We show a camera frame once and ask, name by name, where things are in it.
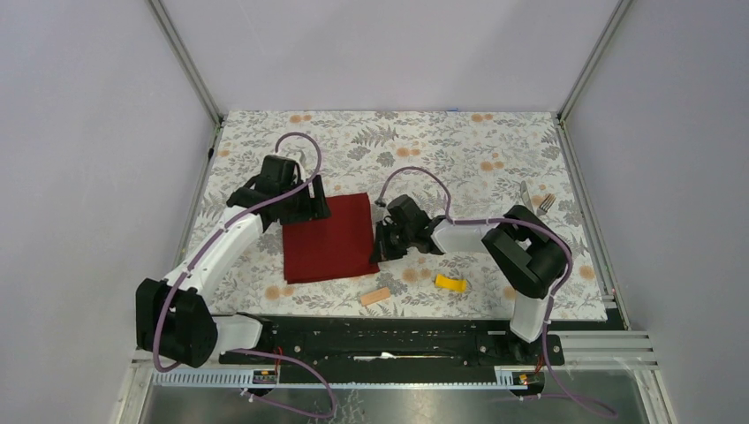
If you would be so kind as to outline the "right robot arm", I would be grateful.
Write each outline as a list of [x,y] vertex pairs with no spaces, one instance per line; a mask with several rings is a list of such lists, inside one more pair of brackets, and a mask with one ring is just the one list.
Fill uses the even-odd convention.
[[422,254],[487,254],[516,292],[503,348],[527,364],[543,354],[553,297],[571,272],[566,243],[529,208],[512,207],[499,218],[452,220],[431,217],[408,195],[387,205],[375,225],[370,262],[403,258],[411,248]]

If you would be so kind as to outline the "dark red cloth napkin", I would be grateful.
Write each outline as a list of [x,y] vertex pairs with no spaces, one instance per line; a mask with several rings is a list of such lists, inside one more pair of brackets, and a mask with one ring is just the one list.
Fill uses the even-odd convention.
[[374,233],[366,193],[328,199],[331,216],[282,227],[287,284],[365,276],[379,272],[370,261]]

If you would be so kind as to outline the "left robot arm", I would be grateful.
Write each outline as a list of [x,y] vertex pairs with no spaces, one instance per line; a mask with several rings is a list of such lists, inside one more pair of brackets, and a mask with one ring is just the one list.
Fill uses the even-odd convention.
[[306,223],[330,217],[322,177],[304,178],[300,164],[267,155],[260,172],[235,190],[199,246],[160,280],[144,279],[135,294],[136,343],[176,365],[201,367],[240,350],[254,363],[274,351],[257,318],[214,316],[208,299],[239,256],[274,223]]

